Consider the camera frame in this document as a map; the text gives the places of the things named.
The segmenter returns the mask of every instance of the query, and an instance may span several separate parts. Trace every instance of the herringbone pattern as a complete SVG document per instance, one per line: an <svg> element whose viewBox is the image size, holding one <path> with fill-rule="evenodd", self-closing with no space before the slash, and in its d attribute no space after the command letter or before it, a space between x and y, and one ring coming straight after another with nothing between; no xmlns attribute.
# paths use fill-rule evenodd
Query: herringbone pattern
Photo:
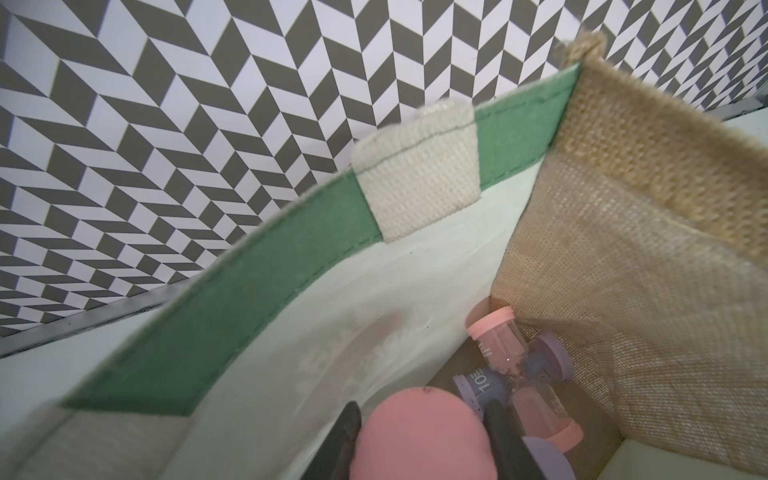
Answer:
<svg viewBox="0 0 768 480"><path fill-rule="evenodd" d="M8 0L0 336L182 280L445 96L553 73L604 31L702 108L765 78L758 0Z"/></svg>

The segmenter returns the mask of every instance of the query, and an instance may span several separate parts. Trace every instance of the stitching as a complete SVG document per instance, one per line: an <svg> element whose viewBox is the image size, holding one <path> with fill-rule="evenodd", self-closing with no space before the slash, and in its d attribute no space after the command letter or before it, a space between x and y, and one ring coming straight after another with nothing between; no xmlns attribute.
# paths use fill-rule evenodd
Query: stitching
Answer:
<svg viewBox="0 0 768 480"><path fill-rule="evenodd" d="M360 247L368 244L369 242L371 242L373 240L381 240L381 239L382 239L381 234L374 235L373 237L368 237L365 240L363 240L361 242L358 242L358 243L352 245L350 248L344 250L340 255L336 256L333 260L329 261L328 263L326 263L325 265L320 267L318 270L316 270L314 273L312 273L312 275L310 275L310 277L304 283L302 283L296 289L294 289L294 291L291 292L291 294L289 296L287 296L283 300L283 302L280 303L280 305L278 305L270 313L265 315L265 317L264 317L265 320L263 322L261 322L255 329L253 329L253 331L250 333L248 338L246 338L245 341L243 341L240 345L237 346L237 348L235 350L233 350L232 354L230 355L230 358L209 379L205 380L204 384L195 392L195 394L193 396L193 400L191 402L191 404L193 405L192 409L190 410L190 409L188 409L188 407L185 406L184 407L184 414L185 415L190 415L192 413L192 411L194 411L194 408L200 402L201 397L204 396L208 392L210 387L223 374L223 371L226 370L231 365L231 363L234 361L234 359L236 359L240 355L240 352L243 351L243 348L245 346L250 345L250 343L253 342L257 338L257 336L254 336L254 334L257 333L259 331L259 329L261 329L262 327L266 327L267 325L272 323L272 320L274 320L274 317L283 308L285 308L286 305L291 303L291 301L293 301L293 299L295 299L300 293L302 293L304 291L304 289L309 284L311 284L315 280L317 280L321 276L322 273L324 273L325 271L328 270L329 267L331 267L333 265L336 265L341 260L344 260L346 258L346 256L348 254L350 254L351 252L359 249Z"/></svg>
<svg viewBox="0 0 768 480"><path fill-rule="evenodd" d="M480 185L480 188L481 189L486 188L490 185L495 184L497 181L501 180L503 177L507 177L508 175L513 175L518 173L519 171L525 170L526 168L530 167L532 164L535 164L541 158L542 155L547 153L548 150L549 150L549 145L547 145L547 147L540 154L536 155L531 160L526 161L523 164L519 164L517 167L510 168L506 172L499 174L490 180L486 180L483 184Z"/></svg>
<svg viewBox="0 0 768 480"><path fill-rule="evenodd" d="M551 94L549 94L546 97L531 98L530 100L524 101L522 103L513 104L513 105L507 105L504 108L499 108L498 110L494 110L493 107L490 107L490 108L487 109L487 110L490 110L490 111L488 111L487 113L483 112L482 114L476 114L475 117L472 119L472 121L470 121L470 122L468 122L466 124L456 125L455 127L450 127L450 128L448 128L446 130L440 130L440 131L436 131L434 133L431 133L431 134L427 135L426 137L422 138L421 140L417 141L414 144L411 144L411 145L408 145L406 147L403 147L402 149L396 151L393 154L389 154L389 155L387 155L385 157L382 157L381 159L379 159L373 165L365 167L362 170L356 170L355 173L358 174L358 175L364 174L368 170L372 170L373 168L378 167L380 164L382 164L382 163L384 163L384 162L386 162L388 160L392 160L394 157L397 157L400 154L404 154L407 151L413 150L414 148L417 148L419 145L424 144L425 142L430 141L431 139L433 139L435 137L441 137L441 136L446 135L446 134L451 134L451 133L453 133L455 131L463 130L464 128L471 127L473 124L477 124L479 121L487 120L490 117L494 117L496 115L505 114L505 113L507 113L509 111L519 110L520 108L523 108L523 107L525 107L527 105L530 105L530 104L542 104L542 103L545 103L546 101L550 101L552 98L555 98L558 95L563 94L566 91L572 91L573 88L574 88L574 85L571 84L571 85L568 85L565 88L562 88L560 90L552 92Z"/></svg>
<svg viewBox="0 0 768 480"><path fill-rule="evenodd" d="M320 199L321 197L326 195L329 191L331 191L332 187L335 184L338 184L339 182L341 182L343 180L347 180L348 178L356 180L356 177L354 175L351 175L350 172L347 172L347 173L344 173L342 175L339 175L336 179L331 180L331 182L328 183L325 188L323 188L322 190L318 191L313 196L307 198L305 201L301 202L300 204L303 204L304 206L306 206L307 204L313 204L313 203L317 202L318 199ZM279 225L285 223L288 218L295 217L296 216L296 212L298 211L298 209L295 208L296 205L294 205L294 208L292 208L291 210L287 211L285 215L281 216L280 218L275 219L275 222L272 224L270 229L277 228ZM164 313L164 315L175 314L178 311L178 309L180 308L180 305L181 305L179 300L181 300L182 298L189 297L189 295L191 295L192 293L199 291L199 289L202 286L207 285L211 281L213 281L216 278L218 278L218 276L223 272L223 268L222 267L224 267L226 265L230 265L235 260L240 259L243 256L243 254L245 253L246 247L250 248L250 247L255 247L256 245L258 245L261 242L261 240L265 237L266 233L269 233L268 230L266 230L266 231L265 230L261 230L261 231L263 231L264 233L259 235L256 239L254 239L252 243L248 243L248 244L244 243L242 246L238 247L235 251L233 251L229 255L226 255L225 257L223 257L222 261L221 261L221 265L217 266L217 268L215 270L210 271L210 273L204 274L203 278L200 278L198 281L194 282L190 286L189 289L187 289L185 292L183 292L176 299L172 300L172 304L168 306L167 312ZM147 326L147 328L142 332L141 336L142 337L149 336L150 334L154 333L157 329L161 328L164 324L165 324L165 322L161 322L161 321L153 321L153 322L151 322ZM137 345L136 343L132 343L128 348L126 348L126 350L123 350L122 352L120 352L118 354L119 357L115 358L115 363L113 364L111 369L114 369L115 367L123 365L125 363L125 361L127 360L127 358L129 357L129 355L133 351L136 350L136 347L135 347L136 345ZM96 381L91 388L92 389L98 388L99 385L101 385L104 382L106 382L113 375L114 375L114 372L110 372L108 370L102 370L102 373L99 375L99 377L100 377L99 380ZM77 396L79 396L79 394L75 393L73 398L76 398Z"/></svg>
<svg viewBox="0 0 768 480"><path fill-rule="evenodd" d="M388 156L386 156L386 157L382 158L381 160L379 160L378 162L376 162L374 165L372 165L372 166L370 166L370 167L367 167L366 169L363 169L363 170L361 170L361 171L359 171L359 172L356 172L356 174L362 174L362 173L364 173L364 172L366 172L366 171L368 171L368 170L371 170L372 168L374 168L374 167L378 166L379 164L383 163L384 161L388 161L388 160L391 160L392 158L396 157L397 155L403 154L403 153L405 153L406 151L410 151L410 150L413 150L414 148L418 147L419 145L421 145L421 144L424 144L426 141L429 141L429 140L431 140L431 139L433 139L433 138L435 138L435 137L441 137L441 136L444 136L444 135L446 135L446 134L450 134L450 133L452 133L452 132L454 132L454 131L458 131L458 130L461 130L461 129L463 129L463 128L467 128L467 127L470 127L470 126L472 126L473 124L477 124L479 121L484 121L484 120L487 120L488 118L491 118L491 117L494 117L494 116L497 116L497 115L500 115L500 114L504 114L504 113L507 113L507 112L509 112L509 111L513 111L513 110L519 110L520 108L523 108L523 107L525 107L525 106L527 106L527 105L530 105L530 104L542 104L542 103L545 103L546 101L549 101L549 100L551 100L552 98L555 98L555 97L557 97L558 95L565 93L566 91L572 91L572 90L573 90L573 88L574 88L574 85L573 85L573 84L570 84L570 85L568 85L567 87L565 87L565 88L562 88L562 89L560 89L560 90L557 90L557 91L555 91L555 92L552 92L552 93L550 93L548 96L545 96L545 97L532 98L532 99L529 99L529 100L527 100L527 101L523 101L522 103L519 103L519 104L512 104L512 105L507 105L507 106L505 106L504 108L499 108L499 109L493 109L493 107L490 107L490 108L488 108L486 111L482 112L481 114L475 114L475 118L473 118L473 119L472 119L472 121L468 122L467 124L458 125L458 126L456 126L456 127L452 127L452 128L449 128L449 129L447 129L447 130L444 130L444 131L439 131L439 132L435 132L435 133L433 133L433 134L430 134L429 136L427 136L427 137L424 137L424 138L423 138L423 139L421 139L420 141L418 141L418 142L416 142L416 143L414 143L414 144L412 144L412 145L409 145L409 146L407 146L407 147L404 147L402 150L400 150L400 151L397 151L397 152L395 152L394 154L390 154L390 155L388 155ZM549 146L547 146L547 148L546 148L546 149L544 149L544 150L543 150L543 151L542 151L542 152L541 152L539 155L537 155L537 156L536 156L536 157L534 157L533 159L531 159L531 160L529 160L529 161L525 162L525 164L522 164L522 165L518 165L517 167L514 167L514 168L512 168L512 169L510 169L510 170L507 170L506 172L504 172L504 173L502 173L502 174L499 174L497 177L494 177L494 178L492 178L491 180L488 180L488 181L486 181L485 183L483 183L483 184L481 185L481 188L483 188L483 187L487 187L488 185L490 185L490 184L493 184L494 182L496 182L497 180L501 179L502 177L504 177L504 176L506 176L506 175L509 175L509 174L513 174L513 173L515 173L516 171L520 171L520 170L523 170L523 169L525 169L525 168L529 167L529 166L530 166L532 163L534 163L534 162L535 162L535 161L536 161L536 160L537 160L537 159L538 159L538 158L539 158L541 155L543 155L544 153L546 153L546 151L548 150L548 148L549 148ZM339 177L338 177L336 180L334 180L334 181L333 181L331 184L328 184L328 185L326 186L326 188L323 188L321 191L317 192L317 194L315 194L315 195L313 195L313 196L311 196L311 197L307 198L305 201L303 201L303 202L302 202L302 204L303 204L304 206L306 206L307 204L311 204L311 203L317 202L317 200L318 200L318 199L320 199L322 196L324 196L325 194L327 194L327 192L329 192L329 191L331 191L331 190L332 190L332 186L333 186L334 184L338 184L340 181L342 181L342 180L345 180L346 178L347 178L347 176L346 176L345 174L343 174L343 175L340 175L340 176L339 176ZM286 212L286 214L285 214L285 215L283 215L283 216L281 216L280 218L276 219L276 221L275 221L275 222L272 224L272 226L270 227L270 229L273 229L273 228L277 228L279 225L281 225L281 224L285 223L285 222L286 222L286 221L287 221L289 218L292 218L292 217L294 217L294 216L296 215L296 212L297 212L297 211L298 211L298 209L297 209L297 208L293 208L293 209L291 209L290 211ZM261 234L261 235L259 235L259 236L258 236L258 238L256 238L256 239L255 239L255 240L254 240L252 243L249 243L247 246L248 246L249 248L251 248L251 247L255 247L255 246L259 245L259 244L260 244L260 241L261 241L261 240L262 240L262 239L265 237L266 233L269 233L269 231L268 231L268 230L267 230L267 231L264 231L264 234ZM301 291L303 291L303 289L304 289L304 288L305 288L305 287L306 287L306 286L307 286L309 283L312 283L314 280L316 280L317 276L319 276L319 275L320 275L320 274L321 274L321 273L322 273L322 272L323 272L323 271L324 271L324 270L325 270L327 267L329 267L329 266L331 266L331 265L335 264L336 262L338 262L338 261L340 261L342 258L344 258L344 257L345 257L345 256L346 256L348 253L350 253L350 252L354 251L354 250L355 250L355 249L357 249L357 248L360 248L362 245L365 245L365 244L367 244L368 242L370 242L370 241L372 241L372 240L375 240L376 238L381 238L381 233L379 233L379 234L377 234L377 235L375 235L375 236L373 236L373 237L369 237L369 238L367 238L367 239L363 240L362 242L360 242L360 243L357 243L357 244L353 245L352 247L350 247L349 249L347 249L347 250L345 250L343 253L341 253L339 256L337 256L336 258L334 258L334 259L333 259L333 260L331 260L330 262L328 262L328 263L326 263L325 265L323 265L323 266L322 266L322 267L321 267L319 270L317 270L315 273L313 273L313 274L310 276L310 278L309 278L307 281L305 281L304 283L302 283L302 284L301 284L301 285L300 285L298 288L296 288L296 289L295 289L295 290L294 290L294 291L293 291L293 292L292 292L292 293L291 293L291 294L290 294L290 295L289 295L289 296L288 296L288 297L287 297L287 298L286 298L286 299L285 299L283 302L281 302L281 303L280 303L280 305L279 305L279 306L278 306L278 307L277 307L277 308L276 308L276 309L275 309L275 310L274 310L272 313L270 313L269 315L267 315L267 316L265 317L265 318L266 318L266 320L265 320L264 322L260 323L260 325L259 325L259 326L257 326L257 327L256 327L256 329L254 329L253 333L255 333L255 332L256 332L256 331L257 331L259 328L261 328L262 326L264 326L264 325L268 324L268 323L269 323L269 322L270 322L270 321L273 319L273 316L274 316L274 315L276 315L276 314L277 314L279 311L281 311L281 309L283 309L283 308L284 308L284 307L285 307L285 306L286 306L288 303L290 303L290 301L291 301L293 298L295 298L295 297L296 297L296 295L297 295L298 293L300 293ZM231 264L232 262L234 262L235 260L238 260L239 258L241 258L241 257L242 257L242 255L243 255L243 253L245 252L245 249L246 249L246 244L244 244L243 246L241 246L240 248L238 248L236 251L233 251L233 252L232 252L230 255L226 255L226 257L224 257L224 258L222 259L222 260L223 260L223 262L221 262L221 265L217 266L217 269L216 269L215 271L212 271L212 272L211 272L209 275L206 275L204 278L200 278L200 280L198 280L197 282L195 282L195 283L194 283L194 284L191 286L191 288L190 288L190 289L188 289L188 290L187 290L187 291L184 293L184 297L187 297L187 296L189 296L189 295L190 295L192 292L196 292L196 291L198 291L198 290L199 290L199 289L200 289L202 286L205 286L205 285L207 285L207 284L211 283L211 282L212 282L213 280L215 280L216 278L218 278L218 276L221 274L221 272L223 272L223 267L224 267L224 266L226 266L226 265L230 265L230 264ZM176 299L176 300L173 302L173 304L169 306L169 308L168 308L168 311L167 311L167 313L166 313L167 315L173 315L173 314L175 314L175 313L178 311L178 309L180 308L180 305L181 305L181 304L178 302L178 300L180 300L180 298L177 298L177 299ZM142 336L147 336L147 335L150 335L150 334L152 334L153 332L155 332L157 329L159 329L159 328L160 328L161 326L163 326L164 324L165 324L165 322L152 322L152 323L151 323L149 326L147 326L147 328L146 328L146 330L144 331L144 333L143 333L143 335L142 335ZM215 380L216 380L216 379L217 379L217 378L218 378L218 377L221 375L221 373L222 373L222 372L223 372L223 371L224 371L224 370L225 370L225 369L226 369L226 368L227 368L227 367L228 367L228 366L229 366L229 365L232 363L233 359L235 359L235 358L237 358L237 357L239 356L239 354L240 354L240 352L242 351L243 347L244 347L246 344L248 344L248 343L250 343L251 341L253 341L253 338L254 338L254 337L253 337L253 333L251 333L251 336L249 336L249 337L248 337L248 338L247 338L247 339L246 339L246 340L245 340L245 341L244 341L242 344L240 344L240 345L237 347L237 349L235 349L235 350L232 352L232 354L230 355L230 358L229 358L229 360L227 360L227 361L226 361L226 362L225 362L225 363L224 363L224 364L223 364L223 365L222 365L222 366L221 366L219 369L217 369L217 371L216 371L215 375L211 376L211 378L209 378L209 379L208 379L208 380L207 380L207 381L204 383L204 385L203 385L203 386L201 386L201 388L197 390L197 392L195 393L195 395L194 395L194 397L193 397L193 398L194 398L194 400L191 402L191 404L192 404L192 405L196 406L196 405L198 404L198 402L199 402L199 400L200 400L200 397L201 397L201 395L202 395L202 392L201 392L201 391L202 391L202 390L205 388L205 392L207 392L207 390L210 388L210 386L213 384L213 382L214 382L214 381L215 381ZM114 367L117 367L117 366L121 366L122 364L124 364L124 363L125 363L125 361L126 361L126 360L127 360L127 358L129 357L129 355L131 354L131 352L135 351L135 347L134 347L134 345L132 345L132 346L131 346L131 349L130 349L130 350L125 350L125 351L123 351L123 353L122 353L122 354L120 354L120 357L119 357L119 359L116 359L116 360L115 360L115 364L114 364ZM97 387L98 387L100 384L103 384L104 382L106 382L106 381L107 381L109 378L111 378L112 376L113 376L113 372L108 372L108 371L107 371L107 372L103 372L103 373L102 373L102 377L101 377L101 378L100 378L100 379L99 379L99 380L98 380L98 381L97 381L97 382L94 384L94 386L92 387L92 389L96 389L96 388L97 388ZM185 407L183 407L183 411L184 411L184 414L186 414L186 415L189 415L189 414L191 413L191 410L189 410L189 407L188 407L188 406L185 406Z"/></svg>

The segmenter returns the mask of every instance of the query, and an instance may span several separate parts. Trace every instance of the pink hourglass cap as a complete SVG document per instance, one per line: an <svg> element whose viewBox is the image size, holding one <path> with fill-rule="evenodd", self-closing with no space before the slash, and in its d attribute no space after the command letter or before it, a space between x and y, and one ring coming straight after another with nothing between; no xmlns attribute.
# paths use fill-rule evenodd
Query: pink hourglass cap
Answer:
<svg viewBox="0 0 768 480"><path fill-rule="evenodd" d="M515 311L510 306L505 306L490 312L488 315L482 317L477 322L467 327L467 332L473 340L477 340L480 335L494 329L504 323L510 323L515 321Z"/></svg>

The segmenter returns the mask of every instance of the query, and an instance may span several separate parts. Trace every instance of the jute bag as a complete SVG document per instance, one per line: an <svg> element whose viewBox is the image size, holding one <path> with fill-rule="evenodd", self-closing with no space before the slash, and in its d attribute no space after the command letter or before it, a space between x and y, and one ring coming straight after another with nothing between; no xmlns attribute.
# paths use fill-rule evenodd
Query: jute bag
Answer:
<svg viewBox="0 0 768 480"><path fill-rule="evenodd" d="M574 357L579 478L624 438L768 473L768 154L601 45L359 142L15 432L0 477L299 478L346 402L425 385L489 295Z"/></svg>

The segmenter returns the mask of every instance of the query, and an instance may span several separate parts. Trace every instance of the burlap fabric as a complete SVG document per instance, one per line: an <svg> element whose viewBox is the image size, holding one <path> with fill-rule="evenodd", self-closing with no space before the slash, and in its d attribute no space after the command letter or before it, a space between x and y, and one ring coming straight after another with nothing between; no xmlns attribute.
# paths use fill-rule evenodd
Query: burlap fabric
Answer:
<svg viewBox="0 0 768 480"><path fill-rule="evenodd" d="M574 357L579 479L621 436L768 474L768 153L581 40L494 304Z"/></svg>

